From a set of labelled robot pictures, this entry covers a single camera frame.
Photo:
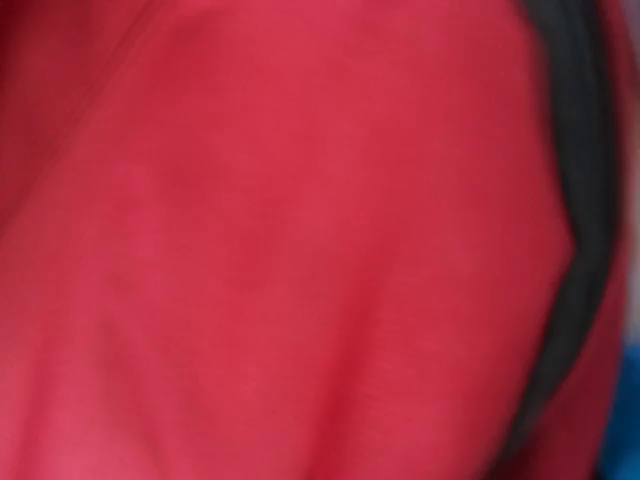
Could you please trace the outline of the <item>red backpack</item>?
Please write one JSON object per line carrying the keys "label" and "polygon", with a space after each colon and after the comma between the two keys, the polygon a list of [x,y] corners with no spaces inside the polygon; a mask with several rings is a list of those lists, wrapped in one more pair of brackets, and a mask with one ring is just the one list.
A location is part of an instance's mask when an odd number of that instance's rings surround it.
{"label": "red backpack", "polygon": [[5,1],[5,479],[589,479],[619,1]]}

